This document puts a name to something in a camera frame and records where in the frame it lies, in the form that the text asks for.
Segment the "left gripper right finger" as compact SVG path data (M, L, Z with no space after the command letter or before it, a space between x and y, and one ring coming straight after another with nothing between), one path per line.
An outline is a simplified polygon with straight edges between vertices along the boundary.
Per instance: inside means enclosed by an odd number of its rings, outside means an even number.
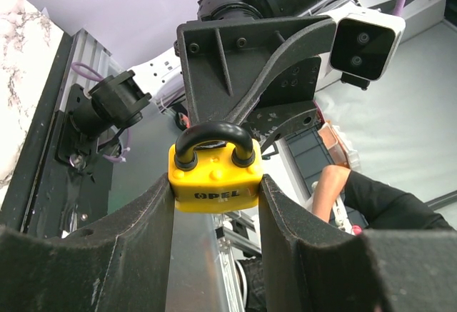
M315 217L264 176L258 205L269 311L454 311L456 233L364 231Z

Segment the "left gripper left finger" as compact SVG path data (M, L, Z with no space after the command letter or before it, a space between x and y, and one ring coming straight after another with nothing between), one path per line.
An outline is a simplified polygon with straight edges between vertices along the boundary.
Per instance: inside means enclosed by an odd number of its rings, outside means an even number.
M167 176L65 238L1 228L3 311L163 311L174 196Z

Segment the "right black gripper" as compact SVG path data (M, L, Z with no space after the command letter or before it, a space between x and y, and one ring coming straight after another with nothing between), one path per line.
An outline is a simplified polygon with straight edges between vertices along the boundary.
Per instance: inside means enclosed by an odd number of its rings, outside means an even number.
M319 56L330 50L335 30L329 16L180 25L177 48L189 121L239 125L247 118L244 128L261 148L312 127L316 108L252 110L312 100Z

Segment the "yellow padlock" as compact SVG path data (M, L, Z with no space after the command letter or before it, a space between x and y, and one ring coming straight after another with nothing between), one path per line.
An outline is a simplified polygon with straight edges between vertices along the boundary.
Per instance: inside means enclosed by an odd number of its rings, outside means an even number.
M194 125L169 149L168 180L184 213L226 213L258 205L261 147L225 121Z

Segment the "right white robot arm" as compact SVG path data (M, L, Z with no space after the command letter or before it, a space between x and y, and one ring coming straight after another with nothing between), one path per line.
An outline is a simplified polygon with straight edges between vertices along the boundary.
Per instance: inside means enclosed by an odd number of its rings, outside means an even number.
M262 148L313 124L321 54L336 33L321 0L200 0L177 29L175 52L192 126L235 124Z

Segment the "person forearm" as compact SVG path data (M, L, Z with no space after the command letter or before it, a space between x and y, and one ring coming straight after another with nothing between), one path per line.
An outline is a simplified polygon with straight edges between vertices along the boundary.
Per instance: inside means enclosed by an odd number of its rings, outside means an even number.
M316 185L311 211L328 222L340 194L361 213L370 229L454 231L447 220L412 193L337 165L326 166Z

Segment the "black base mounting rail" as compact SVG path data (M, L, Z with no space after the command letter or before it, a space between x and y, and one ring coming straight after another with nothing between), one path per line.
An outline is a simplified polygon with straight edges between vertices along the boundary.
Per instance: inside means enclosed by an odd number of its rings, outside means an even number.
M57 148L66 107L84 98L83 94L72 96L71 87L79 84L88 89L92 85L71 70L71 63L80 61L103 73L110 55L84 29L73 36L63 35L6 190L2 226L51 238L107 215L114 165L101 160L93 178L81 176L58 160Z

